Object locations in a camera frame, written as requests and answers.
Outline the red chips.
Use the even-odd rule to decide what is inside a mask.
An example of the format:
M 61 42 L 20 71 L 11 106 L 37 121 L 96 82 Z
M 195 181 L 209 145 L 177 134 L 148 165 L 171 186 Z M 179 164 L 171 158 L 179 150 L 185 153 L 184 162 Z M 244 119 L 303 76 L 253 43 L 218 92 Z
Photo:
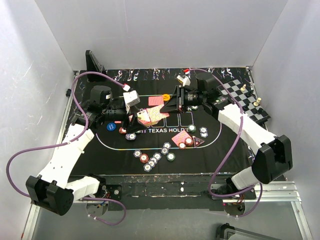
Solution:
M 187 137 L 184 141 L 181 141 L 178 144 L 180 149 L 186 149 L 187 147 L 191 147 L 193 145 L 193 139 L 191 137 Z
M 120 127 L 120 128 L 119 128 L 119 133 L 120 133 L 120 134 L 126 134 L 127 131 L 126 131 L 125 128 Z

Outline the red playing card deck box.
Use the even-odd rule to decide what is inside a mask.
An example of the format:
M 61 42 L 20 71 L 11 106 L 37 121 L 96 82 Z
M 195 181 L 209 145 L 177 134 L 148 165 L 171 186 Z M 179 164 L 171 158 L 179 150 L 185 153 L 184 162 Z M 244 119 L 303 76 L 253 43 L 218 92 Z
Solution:
M 159 121 L 151 121 L 146 109 L 137 113 L 138 122 L 146 127 L 156 125 Z

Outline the red backed playing card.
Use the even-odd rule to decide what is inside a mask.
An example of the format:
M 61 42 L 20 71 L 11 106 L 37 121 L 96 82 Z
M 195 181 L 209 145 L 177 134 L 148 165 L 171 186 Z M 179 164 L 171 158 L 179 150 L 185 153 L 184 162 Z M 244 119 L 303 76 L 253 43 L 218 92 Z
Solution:
M 149 96 L 148 97 L 148 105 L 149 106 L 159 106 L 164 103 L 163 96 Z

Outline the red poker chip stack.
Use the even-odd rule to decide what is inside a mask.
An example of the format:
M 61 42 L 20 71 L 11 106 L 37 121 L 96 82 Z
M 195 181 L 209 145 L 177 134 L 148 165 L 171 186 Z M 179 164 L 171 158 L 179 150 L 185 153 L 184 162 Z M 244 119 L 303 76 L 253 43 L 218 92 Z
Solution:
M 140 160 L 141 163 L 146 164 L 149 161 L 149 157 L 148 157 L 147 154 L 143 153 L 139 157 L 139 160 Z

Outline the black triangular dealer button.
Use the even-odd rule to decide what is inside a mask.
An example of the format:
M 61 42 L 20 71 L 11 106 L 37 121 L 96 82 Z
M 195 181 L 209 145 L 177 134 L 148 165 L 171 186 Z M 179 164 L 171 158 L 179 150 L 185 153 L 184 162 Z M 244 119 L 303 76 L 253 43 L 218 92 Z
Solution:
M 201 146 L 205 142 L 203 139 L 200 139 L 196 136 L 193 136 L 192 140 L 193 140 L 193 147 L 194 148 Z

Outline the blue poker chip stack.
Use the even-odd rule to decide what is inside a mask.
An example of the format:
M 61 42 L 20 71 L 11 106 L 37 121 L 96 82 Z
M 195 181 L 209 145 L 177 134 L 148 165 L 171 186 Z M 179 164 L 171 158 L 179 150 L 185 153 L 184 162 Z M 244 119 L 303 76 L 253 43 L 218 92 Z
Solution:
M 156 166 L 161 157 L 162 156 L 160 153 L 154 153 L 153 156 L 148 160 L 148 162 L 143 166 L 143 170 L 145 172 L 150 172 Z

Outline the green poker chip stack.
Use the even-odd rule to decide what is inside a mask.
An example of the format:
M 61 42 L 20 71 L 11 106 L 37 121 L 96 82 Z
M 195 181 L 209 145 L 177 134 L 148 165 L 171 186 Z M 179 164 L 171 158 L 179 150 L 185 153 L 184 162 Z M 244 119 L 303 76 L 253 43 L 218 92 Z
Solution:
M 175 154 L 174 153 L 168 153 L 167 156 L 166 156 L 167 160 L 169 162 L 173 162 L 176 158 Z

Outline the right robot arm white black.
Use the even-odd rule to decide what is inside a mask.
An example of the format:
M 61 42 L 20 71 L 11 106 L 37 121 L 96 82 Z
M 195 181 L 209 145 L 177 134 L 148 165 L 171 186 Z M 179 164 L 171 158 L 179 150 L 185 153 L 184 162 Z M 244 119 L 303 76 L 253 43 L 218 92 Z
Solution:
M 251 166 L 226 180 L 225 185 L 209 194 L 216 198 L 237 199 L 256 184 L 269 184 L 293 168 L 290 139 L 276 136 L 259 125 L 258 114 L 263 113 L 259 100 L 239 80 L 222 83 L 203 69 L 195 76 L 197 87 L 191 87 L 190 78 L 177 75 L 179 85 L 161 113 L 184 113 L 187 108 L 202 106 L 207 114 L 237 134 L 222 162 L 222 168 L 239 140 L 243 140 L 254 154 Z

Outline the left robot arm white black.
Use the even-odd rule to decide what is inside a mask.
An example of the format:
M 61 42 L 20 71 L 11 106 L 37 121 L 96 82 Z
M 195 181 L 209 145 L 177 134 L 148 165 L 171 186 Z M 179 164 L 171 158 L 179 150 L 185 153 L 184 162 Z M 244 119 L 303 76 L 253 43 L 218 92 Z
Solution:
M 137 116 L 129 117 L 131 107 L 140 102 L 138 93 L 125 85 L 123 99 L 122 106 L 112 106 L 111 88 L 98 85 L 91 90 L 89 100 L 77 105 L 78 112 L 71 121 L 63 143 L 38 176 L 30 176 L 26 181 L 34 205 L 63 216 L 74 201 L 87 196 L 101 200 L 106 196 L 106 181 L 102 177 L 88 174 L 72 182 L 68 179 L 86 146 L 105 121 L 122 121 L 127 130 L 139 126 Z

